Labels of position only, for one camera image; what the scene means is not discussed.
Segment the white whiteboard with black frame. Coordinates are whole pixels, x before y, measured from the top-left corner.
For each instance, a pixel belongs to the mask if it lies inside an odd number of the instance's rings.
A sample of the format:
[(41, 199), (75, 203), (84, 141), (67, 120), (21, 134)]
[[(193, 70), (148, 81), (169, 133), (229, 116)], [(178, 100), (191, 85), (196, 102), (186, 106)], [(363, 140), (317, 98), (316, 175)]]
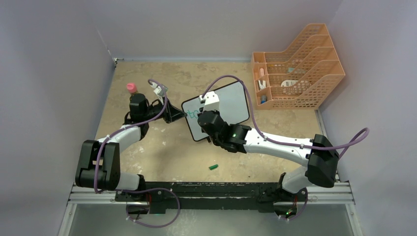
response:
[[(250, 118), (248, 102), (241, 83), (233, 82), (212, 90), (219, 98), (219, 112), (222, 119), (228, 124), (236, 124), (247, 121)], [(203, 108), (198, 96), (194, 96), (182, 102), (181, 108), (187, 114), (186, 122), (191, 137), (198, 142), (208, 137), (198, 125), (198, 113)]]

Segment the green marker cap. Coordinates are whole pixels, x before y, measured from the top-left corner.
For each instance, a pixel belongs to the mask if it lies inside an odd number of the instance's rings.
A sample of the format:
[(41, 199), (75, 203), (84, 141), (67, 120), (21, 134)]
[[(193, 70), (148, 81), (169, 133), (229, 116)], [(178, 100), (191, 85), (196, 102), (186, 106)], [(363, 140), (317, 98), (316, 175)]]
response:
[(214, 169), (216, 169), (216, 168), (218, 168), (218, 164), (216, 164), (216, 165), (212, 165), (212, 166), (210, 166), (210, 167), (209, 167), (209, 169), (210, 169), (210, 170), (214, 170)]

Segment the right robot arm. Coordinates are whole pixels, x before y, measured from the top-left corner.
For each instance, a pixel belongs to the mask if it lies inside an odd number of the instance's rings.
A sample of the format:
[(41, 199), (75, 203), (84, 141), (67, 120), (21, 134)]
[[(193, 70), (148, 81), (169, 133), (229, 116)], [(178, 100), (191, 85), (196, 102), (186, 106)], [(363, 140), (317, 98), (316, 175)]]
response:
[[(293, 139), (295, 145), (290, 146), (283, 142), (290, 141), (291, 138), (259, 134), (250, 126), (228, 124), (218, 112), (204, 111), (198, 116), (197, 122), (215, 146), (228, 152), (266, 154), (299, 164), (297, 169), (283, 173), (280, 177), (276, 193), (282, 200), (290, 199), (311, 185), (334, 187), (339, 154), (323, 135), (317, 134), (313, 139)], [(273, 143), (269, 141), (269, 137), (282, 143)]]

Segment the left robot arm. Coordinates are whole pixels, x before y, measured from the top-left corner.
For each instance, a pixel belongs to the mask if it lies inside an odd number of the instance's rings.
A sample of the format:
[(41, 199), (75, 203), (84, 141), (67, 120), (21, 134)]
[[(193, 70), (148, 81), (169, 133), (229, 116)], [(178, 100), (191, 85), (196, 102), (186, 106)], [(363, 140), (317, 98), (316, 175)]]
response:
[(130, 97), (129, 109), (118, 131), (99, 140), (83, 142), (75, 175), (78, 187), (98, 192), (126, 190), (134, 201), (145, 198), (144, 176), (122, 172), (120, 155), (145, 137), (151, 121), (161, 118), (171, 123), (186, 117), (186, 113), (173, 106), (166, 97), (149, 103), (141, 93)]

